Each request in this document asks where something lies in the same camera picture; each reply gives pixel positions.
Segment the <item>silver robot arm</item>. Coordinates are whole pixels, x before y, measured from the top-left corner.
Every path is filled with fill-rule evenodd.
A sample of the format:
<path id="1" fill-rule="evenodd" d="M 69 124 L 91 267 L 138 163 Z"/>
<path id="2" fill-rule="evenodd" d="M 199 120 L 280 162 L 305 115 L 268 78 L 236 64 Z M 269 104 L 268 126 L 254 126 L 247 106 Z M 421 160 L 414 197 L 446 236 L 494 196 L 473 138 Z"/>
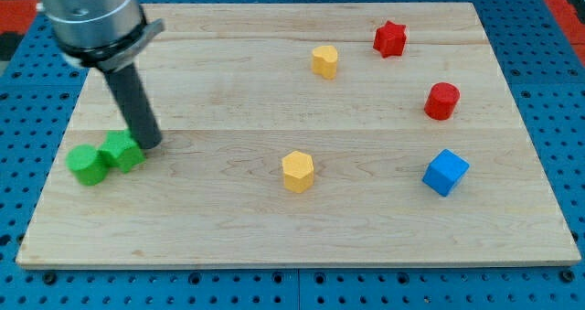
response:
<path id="1" fill-rule="evenodd" d="M 65 60 L 76 67 L 112 73 L 165 30 L 148 21 L 138 0 L 40 0 Z"/>

